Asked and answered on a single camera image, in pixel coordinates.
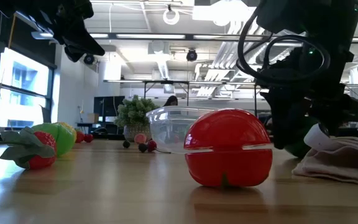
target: clear plastic bowl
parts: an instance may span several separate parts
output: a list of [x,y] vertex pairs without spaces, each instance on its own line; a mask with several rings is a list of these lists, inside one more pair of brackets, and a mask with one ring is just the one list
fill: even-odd
[[190,126],[202,115],[217,108],[164,106],[146,114],[150,132],[161,151],[186,153],[183,142]]

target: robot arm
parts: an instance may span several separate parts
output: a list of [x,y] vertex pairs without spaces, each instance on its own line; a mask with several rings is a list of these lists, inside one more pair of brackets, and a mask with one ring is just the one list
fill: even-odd
[[[272,40],[258,72],[244,59],[244,38],[256,17],[259,26],[273,33],[283,29],[297,34],[306,32],[305,37],[285,35]],[[344,111],[355,103],[344,94],[345,86],[340,81],[346,62],[353,59],[349,49],[357,23],[358,0],[261,0],[244,26],[237,66],[255,77],[262,88],[269,89],[261,95],[272,110],[276,148],[283,149],[303,139],[296,136],[304,128],[305,119],[316,118],[330,134],[346,119]],[[283,40],[296,40],[303,46],[270,65],[270,48]]]
[[104,55],[103,48],[85,29],[84,19],[93,16],[89,0],[0,0],[0,11],[6,17],[17,12],[40,31],[52,34],[59,44],[65,45],[73,62],[84,54]]

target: white cloth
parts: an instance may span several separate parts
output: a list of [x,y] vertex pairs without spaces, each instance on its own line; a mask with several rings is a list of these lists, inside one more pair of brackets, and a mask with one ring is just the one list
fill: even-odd
[[358,138],[329,138],[317,128],[306,135],[305,143],[312,148],[292,174],[358,184]]

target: wooden table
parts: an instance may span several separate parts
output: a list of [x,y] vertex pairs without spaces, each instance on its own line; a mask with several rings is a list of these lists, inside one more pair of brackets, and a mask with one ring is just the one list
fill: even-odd
[[121,143],[77,144],[38,171],[0,159],[0,223],[358,224],[358,185],[292,176],[297,161],[285,151],[263,184],[223,191],[198,185],[183,155]]

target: potted plant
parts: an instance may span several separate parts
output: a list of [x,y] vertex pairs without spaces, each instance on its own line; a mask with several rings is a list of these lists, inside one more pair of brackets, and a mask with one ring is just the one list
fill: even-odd
[[147,139],[151,138],[149,120],[146,113],[158,108],[151,99],[139,99],[134,95],[132,101],[124,100],[123,105],[118,106],[116,124],[124,127],[124,136],[134,142],[136,134],[143,133]]

